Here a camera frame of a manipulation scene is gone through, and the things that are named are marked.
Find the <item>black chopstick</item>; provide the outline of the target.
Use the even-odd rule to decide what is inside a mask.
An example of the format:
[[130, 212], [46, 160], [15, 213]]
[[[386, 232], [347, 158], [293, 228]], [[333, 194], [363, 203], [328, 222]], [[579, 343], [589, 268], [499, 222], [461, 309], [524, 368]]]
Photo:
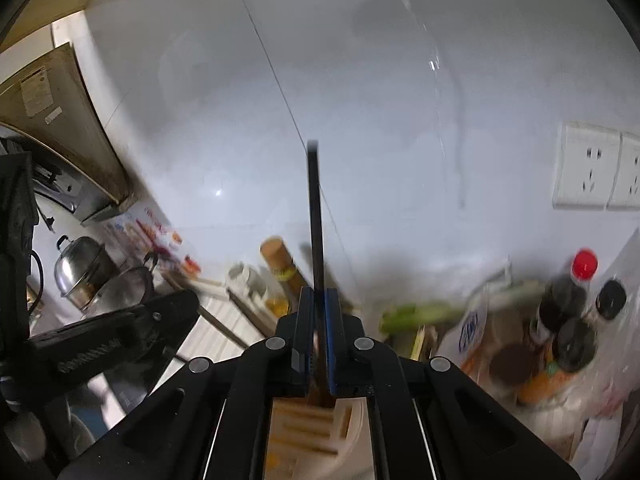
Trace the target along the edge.
[[256, 307], [250, 300], [237, 295], [231, 288], [227, 288], [226, 292], [232, 304], [262, 336], [271, 337], [276, 333], [277, 319], [269, 310]]
[[230, 302], [215, 302], [213, 309], [209, 306], [199, 306], [198, 314], [218, 334], [221, 334], [221, 336], [224, 336], [224, 338], [230, 340], [242, 350], [250, 346], [242, 335], [240, 311], [236, 307], [232, 307]]
[[328, 380], [326, 379], [326, 331], [324, 330], [324, 263], [321, 217], [321, 193], [318, 164], [318, 144], [307, 143], [307, 174], [310, 215], [310, 239], [312, 274], [314, 274], [314, 312], [318, 336], [318, 358], [316, 384], [321, 406], [330, 404]]

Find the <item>green vegetable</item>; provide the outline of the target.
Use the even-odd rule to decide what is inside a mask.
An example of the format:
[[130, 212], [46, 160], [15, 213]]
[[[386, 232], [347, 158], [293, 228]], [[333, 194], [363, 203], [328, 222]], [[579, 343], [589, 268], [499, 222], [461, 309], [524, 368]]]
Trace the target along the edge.
[[456, 324], [466, 314], [484, 307], [488, 312], [529, 308], [536, 304], [543, 292], [544, 284], [536, 281], [525, 281], [500, 290], [486, 285], [474, 292], [465, 307], [454, 307], [443, 301], [396, 307], [382, 314], [378, 329], [390, 335], [416, 330], [424, 325]]

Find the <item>beige utensil holder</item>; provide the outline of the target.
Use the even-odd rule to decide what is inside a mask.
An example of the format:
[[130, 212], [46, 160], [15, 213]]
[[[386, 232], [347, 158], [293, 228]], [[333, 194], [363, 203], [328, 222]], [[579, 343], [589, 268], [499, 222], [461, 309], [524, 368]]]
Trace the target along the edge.
[[367, 401], [338, 399], [320, 408], [303, 399], [273, 401], [266, 479], [372, 479]]

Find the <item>yellow seasoning box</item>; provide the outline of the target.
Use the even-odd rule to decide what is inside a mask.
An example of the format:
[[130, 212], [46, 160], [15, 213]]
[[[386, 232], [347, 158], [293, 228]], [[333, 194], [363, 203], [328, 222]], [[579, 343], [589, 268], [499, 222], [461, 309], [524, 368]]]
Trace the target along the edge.
[[410, 359], [416, 362], [426, 362], [437, 349], [438, 333], [434, 325], [423, 325], [416, 332]]

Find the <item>glass oil dispenser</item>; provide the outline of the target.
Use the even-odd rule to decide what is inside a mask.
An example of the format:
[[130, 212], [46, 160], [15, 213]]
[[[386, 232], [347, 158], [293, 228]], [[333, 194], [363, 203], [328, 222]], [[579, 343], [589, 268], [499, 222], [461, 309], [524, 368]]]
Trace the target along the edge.
[[242, 262], [232, 264], [227, 271], [226, 283], [236, 296], [246, 300], [257, 311], [272, 318], [288, 314], [290, 305], [286, 297], [274, 292], [254, 266]]

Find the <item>dark sauce bottle brown cap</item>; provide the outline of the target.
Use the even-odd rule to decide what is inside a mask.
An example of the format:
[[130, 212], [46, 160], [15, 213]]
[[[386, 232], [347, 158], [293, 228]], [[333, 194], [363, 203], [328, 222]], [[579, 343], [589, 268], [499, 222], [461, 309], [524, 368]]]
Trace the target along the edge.
[[284, 240], [278, 236], [267, 238], [260, 245], [260, 253], [288, 298], [288, 310], [295, 312], [300, 292], [308, 287], [308, 283], [296, 266]]

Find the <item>orange white seasoning bag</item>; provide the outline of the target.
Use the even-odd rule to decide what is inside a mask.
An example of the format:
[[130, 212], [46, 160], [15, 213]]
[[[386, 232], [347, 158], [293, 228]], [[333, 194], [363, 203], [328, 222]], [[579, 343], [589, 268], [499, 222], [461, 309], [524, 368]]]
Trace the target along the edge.
[[461, 320], [442, 338], [435, 356], [462, 367], [483, 341], [488, 318], [488, 292], [485, 289], [469, 301]]

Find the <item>brown lid jar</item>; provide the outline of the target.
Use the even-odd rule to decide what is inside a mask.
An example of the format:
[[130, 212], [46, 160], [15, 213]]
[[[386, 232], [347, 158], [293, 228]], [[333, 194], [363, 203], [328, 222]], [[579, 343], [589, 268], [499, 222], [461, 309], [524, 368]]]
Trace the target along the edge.
[[507, 344], [491, 358], [488, 376], [495, 386], [514, 389], [528, 381], [536, 364], [534, 350], [525, 344]]

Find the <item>steel wok with lid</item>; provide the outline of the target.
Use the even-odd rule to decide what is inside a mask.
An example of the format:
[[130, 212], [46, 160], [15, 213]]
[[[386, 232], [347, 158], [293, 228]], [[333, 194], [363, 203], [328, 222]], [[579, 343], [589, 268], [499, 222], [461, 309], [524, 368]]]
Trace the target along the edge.
[[154, 296], [153, 271], [158, 263], [156, 252], [148, 252], [141, 264], [111, 278], [96, 292], [85, 308], [86, 318], [143, 304]]

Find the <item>dark bottle red cap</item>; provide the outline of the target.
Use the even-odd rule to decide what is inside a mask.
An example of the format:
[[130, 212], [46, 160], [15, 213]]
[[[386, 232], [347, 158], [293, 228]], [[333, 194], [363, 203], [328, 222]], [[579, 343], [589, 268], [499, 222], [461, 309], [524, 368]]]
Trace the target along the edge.
[[528, 340], [534, 348], [543, 346], [566, 321], [582, 313], [598, 266], [597, 255], [580, 248], [570, 265], [548, 283], [528, 326]]

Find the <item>soy sauce bottle orange label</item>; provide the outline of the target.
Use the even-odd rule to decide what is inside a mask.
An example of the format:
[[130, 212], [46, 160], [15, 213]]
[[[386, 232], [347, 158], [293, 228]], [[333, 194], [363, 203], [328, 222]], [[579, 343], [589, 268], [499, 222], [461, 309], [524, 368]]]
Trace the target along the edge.
[[591, 363], [596, 350], [593, 326], [583, 318], [570, 318], [538, 352], [533, 373], [516, 392], [516, 403], [534, 406], [551, 400]]

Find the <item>clear plastic bag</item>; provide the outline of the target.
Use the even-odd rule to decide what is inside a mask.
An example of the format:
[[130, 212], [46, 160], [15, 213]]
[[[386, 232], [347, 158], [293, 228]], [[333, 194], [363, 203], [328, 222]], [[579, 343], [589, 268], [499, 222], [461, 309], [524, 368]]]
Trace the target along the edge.
[[638, 232], [596, 281], [582, 318], [596, 331], [596, 355], [560, 393], [548, 419], [549, 442], [569, 463], [588, 420], [624, 410], [639, 389]]

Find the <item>white paper sheet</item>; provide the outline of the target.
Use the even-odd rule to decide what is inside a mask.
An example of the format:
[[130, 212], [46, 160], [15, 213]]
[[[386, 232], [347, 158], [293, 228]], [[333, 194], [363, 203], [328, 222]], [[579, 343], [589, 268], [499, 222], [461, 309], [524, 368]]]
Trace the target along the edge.
[[616, 455], [623, 409], [612, 417], [590, 418], [570, 461], [582, 480], [600, 479]]

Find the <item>black range hood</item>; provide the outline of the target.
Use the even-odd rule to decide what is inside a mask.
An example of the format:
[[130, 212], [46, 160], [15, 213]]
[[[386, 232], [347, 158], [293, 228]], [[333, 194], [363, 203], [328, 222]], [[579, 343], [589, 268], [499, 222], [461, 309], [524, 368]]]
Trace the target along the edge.
[[70, 44], [2, 82], [1, 142], [31, 154], [35, 192], [83, 224], [116, 217], [134, 201]]

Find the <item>colourful wall sticker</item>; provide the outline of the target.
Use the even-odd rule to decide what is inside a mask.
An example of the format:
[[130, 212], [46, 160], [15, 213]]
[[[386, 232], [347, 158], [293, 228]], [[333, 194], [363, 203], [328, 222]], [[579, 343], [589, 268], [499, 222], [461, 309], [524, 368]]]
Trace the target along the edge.
[[193, 246], [153, 203], [137, 202], [103, 225], [129, 255], [142, 258], [148, 252], [155, 252], [162, 269], [190, 278], [197, 278], [202, 273]]

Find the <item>triple wall socket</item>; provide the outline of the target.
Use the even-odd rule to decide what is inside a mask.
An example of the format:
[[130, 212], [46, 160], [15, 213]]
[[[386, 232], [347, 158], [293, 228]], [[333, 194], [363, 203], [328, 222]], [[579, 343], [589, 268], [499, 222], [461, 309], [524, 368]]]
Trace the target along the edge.
[[638, 134], [564, 122], [559, 130], [552, 204], [556, 208], [637, 210]]

